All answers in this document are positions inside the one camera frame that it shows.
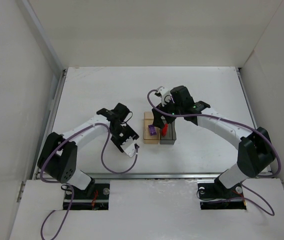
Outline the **purple lego brick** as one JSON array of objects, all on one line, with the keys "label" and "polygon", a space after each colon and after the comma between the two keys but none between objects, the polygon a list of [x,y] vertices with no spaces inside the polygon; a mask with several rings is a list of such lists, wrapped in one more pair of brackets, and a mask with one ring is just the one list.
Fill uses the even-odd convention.
[{"label": "purple lego brick", "polygon": [[157,135],[157,129],[152,124],[148,125],[148,132],[149,132],[150,136],[156,136]]}]

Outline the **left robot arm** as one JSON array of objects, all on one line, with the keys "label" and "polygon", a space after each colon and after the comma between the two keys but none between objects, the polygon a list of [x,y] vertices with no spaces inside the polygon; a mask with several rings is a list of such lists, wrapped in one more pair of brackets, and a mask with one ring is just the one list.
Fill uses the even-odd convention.
[{"label": "left robot arm", "polygon": [[62,134],[50,133],[37,161],[40,179],[89,195],[95,188],[95,180],[78,168],[78,152],[97,137],[107,134],[107,141],[112,141],[120,152],[137,160],[139,135],[126,121],[131,114],[124,104],[118,103],[114,109],[98,110],[92,118],[72,130]]}]

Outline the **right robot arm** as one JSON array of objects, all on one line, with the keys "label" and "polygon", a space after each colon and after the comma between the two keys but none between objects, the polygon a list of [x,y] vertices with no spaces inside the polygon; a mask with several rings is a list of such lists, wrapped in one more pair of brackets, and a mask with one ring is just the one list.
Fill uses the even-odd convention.
[{"label": "right robot arm", "polygon": [[163,129],[165,124],[173,123],[176,118],[184,118],[218,135],[237,150],[236,163],[221,173],[212,184],[216,193],[225,194],[246,179],[257,177],[277,159],[278,155],[266,129],[254,129],[224,118],[208,103],[194,101],[187,87],[180,85],[168,89],[160,86],[150,92],[160,98],[160,103],[152,107],[155,127]]}]

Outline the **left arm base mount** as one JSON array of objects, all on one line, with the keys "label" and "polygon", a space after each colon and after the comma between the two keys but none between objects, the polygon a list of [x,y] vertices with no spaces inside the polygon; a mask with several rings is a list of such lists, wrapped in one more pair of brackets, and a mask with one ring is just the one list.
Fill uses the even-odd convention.
[{"label": "left arm base mount", "polygon": [[109,209],[110,182],[98,181],[90,195],[85,190],[73,187],[74,196],[70,210],[106,211]]}]

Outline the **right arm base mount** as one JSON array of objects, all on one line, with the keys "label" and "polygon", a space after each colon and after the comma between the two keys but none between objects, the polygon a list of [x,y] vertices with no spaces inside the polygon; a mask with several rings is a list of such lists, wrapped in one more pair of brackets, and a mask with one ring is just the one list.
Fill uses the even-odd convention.
[{"label": "right arm base mount", "polygon": [[246,210],[240,183],[231,188],[214,182],[199,182],[196,196],[201,210]]}]

